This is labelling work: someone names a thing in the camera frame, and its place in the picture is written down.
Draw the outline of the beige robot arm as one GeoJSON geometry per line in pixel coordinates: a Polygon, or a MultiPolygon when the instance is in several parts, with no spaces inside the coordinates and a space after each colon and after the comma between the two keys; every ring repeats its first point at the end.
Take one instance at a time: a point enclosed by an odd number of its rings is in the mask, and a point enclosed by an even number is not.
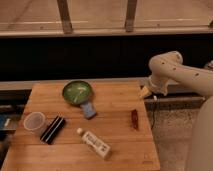
{"type": "Polygon", "coordinates": [[[178,51],[153,56],[152,74],[140,91],[144,99],[152,93],[167,95],[167,83],[174,80],[205,97],[194,124],[184,171],[213,171],[213,71],[183,64],[178,51]]]}

